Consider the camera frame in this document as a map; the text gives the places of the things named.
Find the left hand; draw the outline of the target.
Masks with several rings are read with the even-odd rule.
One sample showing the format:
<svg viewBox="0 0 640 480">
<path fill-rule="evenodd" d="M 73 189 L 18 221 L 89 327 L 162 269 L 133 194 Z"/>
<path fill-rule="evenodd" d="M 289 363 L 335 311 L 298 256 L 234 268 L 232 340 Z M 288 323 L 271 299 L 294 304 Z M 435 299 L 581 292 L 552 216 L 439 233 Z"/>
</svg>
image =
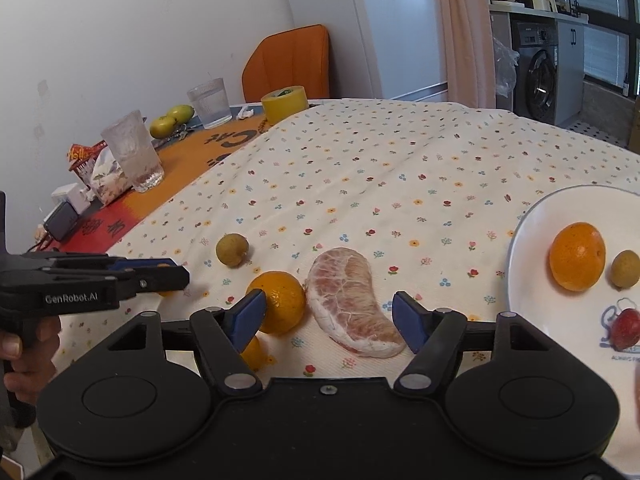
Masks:
<svg viewBox="0 0 640 480">
<path fill-rule="evenodd" d="M 3 378 L 4 386 L 17 400 L 35 405 L 42 389 L 56 373 L 52 362 L 60 348 L 61 320 L 58 316 L 43 318 L 36 329 L 36 341 L 27 349 L 21 338 L 1 332 L 1 359 L 10 362 L 12 370 Z"/>
</svg>

